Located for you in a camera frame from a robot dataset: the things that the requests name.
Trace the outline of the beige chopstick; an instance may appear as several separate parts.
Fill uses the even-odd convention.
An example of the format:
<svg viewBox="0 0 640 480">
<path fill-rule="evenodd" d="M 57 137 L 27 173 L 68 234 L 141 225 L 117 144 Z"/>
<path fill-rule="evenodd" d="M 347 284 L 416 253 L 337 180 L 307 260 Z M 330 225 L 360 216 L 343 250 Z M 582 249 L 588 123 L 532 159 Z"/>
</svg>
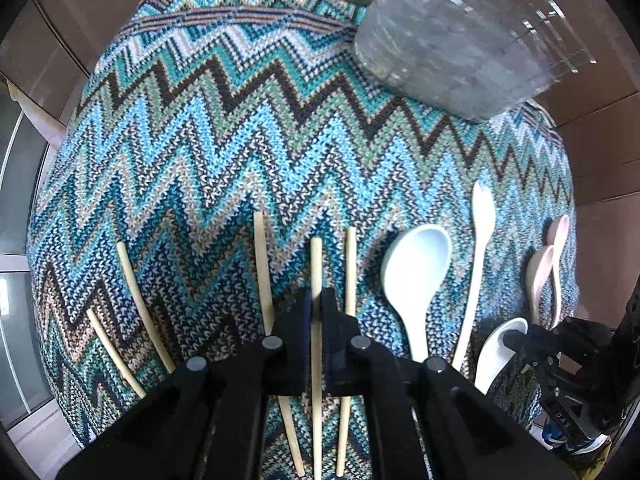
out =
<svg viewBox="0 0 640 480">
<path fill-rule="evenodd" d="M 310 241 L 311 319 L 311 426 L 314 480 L 322 479 L 322 239 Z"/>
<path fill-rule="evenodd" d="M 134 300 L 134 304 L 137 307 L 139 316 L 141 318 L 143 327 L 148 334 L 150 341 L 152 342 L 152 346 L 154 347 L 156 353 L 160 357 L 160 360 L 163 363 L 163 366 L 166 368 L 169 374 L 173 373 L 176 369 L 174 361 L 171 359 L 162 338 L 160 338 L 160 333 L 157 331 L 154 322 L 152 320 L 152 316 L 148 308 L 146 307 L 145 301 L 141 295 L 140 288 L 138 282 L 136 280 L 136 276 L 134 275 L 134 269 L 132 268 L 126 244 L 124 242 L 116 243 L 117 255 L 119 258 L 120 265 L 122 266 L 122 272 L 124 272 L 125 280 L 130 291 L 130 295 Z"/>
<path fill-rule="evenodd" d="M 345 244 L 345 305 L 347 315 L 356 315 L 356 287 L 357 287 L 357 230 L 349 226 L 346 232 Z M 349 433 L 350 396 L 341 398 L 340 426 L 338 427 L 337 453 L 335 474 L 342 478 L 345 473 L 346 451 Z"/>
<path fill-rule="evenodd" d="M 274 310 L 271 296 L 270 270 L 267 254 L 267 243 L 265 233 L 264 215 L 261 211 L 255 211 L 253 216 L 254 224 L 254 249 L 256 259 L 256 272 L 258 283 L 258 294 L 260 307 L 262 308 L 262 320 L 264 321 L 265 334 L 270 335 L 274 323 Z M 305 477 L 305 469 L 300 454 L 296 431 L 294 427 L 294 419 L 291 408 L 291 401 L 288 396 L 279 396 L 278 403 L 282 416 L 282 422 L 286 438 L 288 439 L 288 447 L 290 448 L 292 461 L 296 474 L 299 478 Z"/>
<path fill-rule="evenodd" d="M 99 318 L 96 316 L 96 312 L 94 312 L 92 309 L 88 309 L 87 315 L 93 330 L 96 332 L 96 336 L 98 336 L 108 356 L 111 358 L 117 370 L 122 375 L 122 378 L 124 378 L 125 382 L 128 385 L 130 385 L 130 387 L 132 388 L 132 390 L 134 390 L 136 395 L 140 399 L 143 399 L 146 395 L 145 390 L 143 389 L 140 382 L 138 382 L 137 378 L 134 377 L 134 374 L 131 373 L 131 370 L 128 368 L 127 364 L 124 362 L 124 360 L 118 353 L 114 344 L 111 342 L 111 339 L 108 338 L 102 323 L 100 322 Z"/>
</svg>

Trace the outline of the small white ceramic spoon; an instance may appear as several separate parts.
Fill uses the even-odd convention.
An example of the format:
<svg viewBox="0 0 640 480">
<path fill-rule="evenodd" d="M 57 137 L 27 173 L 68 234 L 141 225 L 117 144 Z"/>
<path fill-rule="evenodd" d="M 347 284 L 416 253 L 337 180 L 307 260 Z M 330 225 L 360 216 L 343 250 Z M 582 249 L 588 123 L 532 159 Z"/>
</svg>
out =
<svg viewBox="0 0 640 480">
<path fill-rule="evenodd" d="M 480 350 L 477 360 L 477 367 L 474 379 L 474 386 L 481 393 L 488 393 L 492 383 L 500 372 L 509 363 L 515 352 L 508 348 L 503 342 L 503 336 L 516 330 L 522 334 L 527 334 L 528 323 L 525 318 L 512 318 L 495 328 L 488 336 Z"/>
</svg>

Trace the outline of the pink spoon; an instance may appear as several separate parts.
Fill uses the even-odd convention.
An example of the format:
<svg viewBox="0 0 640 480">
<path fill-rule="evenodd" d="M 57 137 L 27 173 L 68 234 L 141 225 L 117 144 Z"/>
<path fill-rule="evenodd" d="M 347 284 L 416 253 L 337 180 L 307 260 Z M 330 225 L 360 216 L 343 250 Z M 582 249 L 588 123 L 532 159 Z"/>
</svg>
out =
<svg viewBox="0 0 640 480">
<path fill-rule="evenodd" d="M 540 323 L 540 296 L 553 268 L 554 247 L 538 249 L 528 260 L 525 272 L 525 290 L 530 311 L 530 322 Z"/>
<path fill-rule="evenodd" d="M 570 217 L 562 214 L 561 217 L 554 219 L 548 227 L 546 233 L 546 242 L 553 247 L 552 252 L 552 280 L 553 280 L 553 318 L 552 327 L 559 324 L 562 310 L 562 285 L 560 279 L 560 262 L 562 253 L 570 232 Z"/>
</svg>

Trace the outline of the large white ceramic spoon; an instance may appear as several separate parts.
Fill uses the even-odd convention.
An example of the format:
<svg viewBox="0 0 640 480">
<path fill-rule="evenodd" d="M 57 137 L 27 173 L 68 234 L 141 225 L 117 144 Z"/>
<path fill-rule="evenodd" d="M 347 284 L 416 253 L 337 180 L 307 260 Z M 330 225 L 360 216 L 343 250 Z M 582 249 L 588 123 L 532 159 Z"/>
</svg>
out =
<svg viewBox="0 0 640 480">
<path fill-rule="evenodd" d="M 401 319 L 413 361 L 428 358 L 426 314 L 448 272 L 451 254 L 449 234 L 436 224 L 422 224 L 397 235 L 383 258 L 382 289 Z"/>
</svg>

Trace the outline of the slim white plastic spork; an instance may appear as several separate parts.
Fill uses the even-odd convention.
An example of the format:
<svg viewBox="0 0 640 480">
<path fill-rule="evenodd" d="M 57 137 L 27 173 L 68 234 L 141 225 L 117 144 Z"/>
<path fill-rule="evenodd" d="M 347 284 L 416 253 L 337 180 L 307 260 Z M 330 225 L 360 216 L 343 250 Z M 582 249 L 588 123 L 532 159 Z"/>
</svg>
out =
<svg viewBox="0 0 640 480">
<path fill-rule="evenodd" d="M 476 309 L 480 301 L 485 252 L 492 233 L 495 231 L 497 220 L 491 189 L 480 181 L 476 181 L 473 186 L 472 220 L 475 234 L 473 266 L 468 301 L 466 302 L 456 351 L 452 359 L 452 366 L 455 370 L 462 370 L 466 352 L 468 351 Z"/>
</svg>

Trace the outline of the pink spoon front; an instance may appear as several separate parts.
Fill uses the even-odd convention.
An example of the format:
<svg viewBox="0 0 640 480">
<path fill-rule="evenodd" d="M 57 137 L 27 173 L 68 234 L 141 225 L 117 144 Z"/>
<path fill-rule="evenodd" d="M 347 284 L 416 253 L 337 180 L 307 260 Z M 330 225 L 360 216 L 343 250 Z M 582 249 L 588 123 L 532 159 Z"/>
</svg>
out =
<svg viewBox="0 0 640 480">
<path fill-rule="evenodd" d="M 530 322 L 540 323 L 540 296 L 553 268 L 554 247 L 538 249 L 528 260 L 525 272 L 525 290 L 530 311 Z"/>
</svg>

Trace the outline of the zigzag knitted table cloth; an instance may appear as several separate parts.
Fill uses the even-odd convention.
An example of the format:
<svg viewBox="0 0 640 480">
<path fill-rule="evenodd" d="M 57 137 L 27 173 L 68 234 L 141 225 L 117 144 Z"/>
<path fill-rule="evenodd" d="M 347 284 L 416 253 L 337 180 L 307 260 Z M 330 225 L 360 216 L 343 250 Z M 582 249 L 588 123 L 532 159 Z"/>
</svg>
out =
<svg viewBox="0 0 640 480">
<path fill-rule="evenodd" d="M 480 181 L 497 220 L 457 372 L 474 386 L 483 344 L 512 318 L 552 329 L 553 280 L 533 324 L 526 266 L 551 222 L 576 211 L 570 163 L 547 113 L 523 103 L 476 124 L 390 92 L 356 61 L 364 14 L 340 0 L 145 0 L 100 57 L 28 231 L 43 366 L 83 450 L 142 400 L 88 309 L 146 394 L 172 374 L 143 327 L 117 242 L 177 369 L 194 356 L 232 358 L 268 336 L 255 211 L 264 215 L 274 320 L 300 292 L 311 299 L 314 236 L 322 239 L 322 292 L 333 289 L 345 313 L 354 226 L 360 333 L 413 361 L 381 266 L 397 235 L 436 224 L 452 254 L 426 314 L 428 357 L 452 366 Z M 322 479 L 331 479 L 344 396 L 326 391 L 323 365 L 322 337 Z M 540 410 L 535 370 L 516 353 L 485 396 L 527 432 Z M 299 478 L 278 397 L 269 400 L 257 479 Z M 375 479 L 366 407 L 351 398 L 347 473 Z"/>
</svg>

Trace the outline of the clear plastic utensil holder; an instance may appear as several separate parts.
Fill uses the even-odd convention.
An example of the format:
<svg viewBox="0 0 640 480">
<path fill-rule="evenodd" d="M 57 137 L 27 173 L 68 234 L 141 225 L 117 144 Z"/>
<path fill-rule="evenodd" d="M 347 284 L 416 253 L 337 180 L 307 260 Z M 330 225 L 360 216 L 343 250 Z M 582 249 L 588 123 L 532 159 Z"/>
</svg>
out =
<svg viewBox="0 0 640 480">
<path fill-rule="evenodd" d="M 354 55 L 390 90 L 472 122 L 596 60 L 558 0 L 372 0 Z"/>
</svg>

